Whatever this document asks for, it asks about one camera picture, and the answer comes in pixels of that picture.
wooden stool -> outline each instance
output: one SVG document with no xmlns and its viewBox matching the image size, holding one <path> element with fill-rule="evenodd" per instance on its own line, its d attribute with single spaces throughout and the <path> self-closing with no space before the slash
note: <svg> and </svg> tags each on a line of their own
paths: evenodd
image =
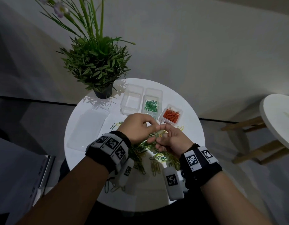
<svg viewBox="0 0 289 225">
<path fill-rule="evenodd" d="M 273 160 L 281 158 L 289 154 L 289 96 L 272 94 L 267 96 L 260 103 L 261 116 L 250 120 L 239 122 L 232 125 L 227 125 L 221 128 L 222 131 L 234 130 L 251 125 L 255 125 L 244 132 L 252 132 L 262 128 L 268 128 L 270 132 L 277 138 L 268 144 L 265 144 L 247 155 L 236 157 L 232 163 L 238 164 L 264 153 L 278 150 L 276 153 L 259 161 L 259 164 L 264 165 Z"/>
</svg>

black plant pot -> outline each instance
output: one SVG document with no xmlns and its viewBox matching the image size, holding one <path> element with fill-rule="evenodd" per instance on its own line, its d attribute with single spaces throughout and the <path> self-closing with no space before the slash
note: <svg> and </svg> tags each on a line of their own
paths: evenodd
<svg viewBox="0 0 289 225">
<path fill-rule="evenodd" d="M 96 94 L 96 96 L 99 99 L 109 98 L 112 95 L 112 86 L 113 86 L 113 83 L 110 84 L 108 87 L 106 87 L 103 92 L 97 92 L 97 91 L 94 90 L 94 93 Z"/>
</svg>

wristband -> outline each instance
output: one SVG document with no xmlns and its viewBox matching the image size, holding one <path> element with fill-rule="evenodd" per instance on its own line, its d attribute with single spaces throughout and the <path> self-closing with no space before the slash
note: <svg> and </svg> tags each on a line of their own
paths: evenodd
<svg viewBox="0 0 289 225">
<path fill-rule="evenodd" d="M 196 185 L 202 186 L 215 174 L 222 171 L 218 160 L 205 146 L 193 144 L 189 150 L 181 155 L 180 164 L 186 178 L 186 188 Z"/>
<path fill-rule="evenodd" d="M 119 172 L 128 158 L 127 145 L 131 142 L 122 132 L 111 131 L 87 146 L 85 155 L 105 166 L 109 174 L 115 169 Z"/>
</svg>

person's left hand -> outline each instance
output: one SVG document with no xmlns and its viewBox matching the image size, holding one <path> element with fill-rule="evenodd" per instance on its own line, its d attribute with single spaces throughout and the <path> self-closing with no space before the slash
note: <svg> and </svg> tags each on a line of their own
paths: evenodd
<svg viewBox="0 0 289 225">
<path fill-rule="evenodd" d="M 156 132 L 157 125 L 158 123 L 150 115 L 135 113 L 129 115 L 117 130 L 125 134 L 134 145 L 145 140 L 150 133 Z"/>
</svg>

container of green paper clips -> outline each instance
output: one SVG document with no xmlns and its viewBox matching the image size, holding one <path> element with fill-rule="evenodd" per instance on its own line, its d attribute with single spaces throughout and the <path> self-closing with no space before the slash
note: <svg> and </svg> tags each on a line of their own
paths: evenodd
<svg viewBox="0 0 289 225">
<path fill-rule="evenodd" d="M 147 88 L 142 102 L 142 114 L 151 115 L 155 120 L 162 112 L 163 92 L 154 88 Z"/>
</svg>

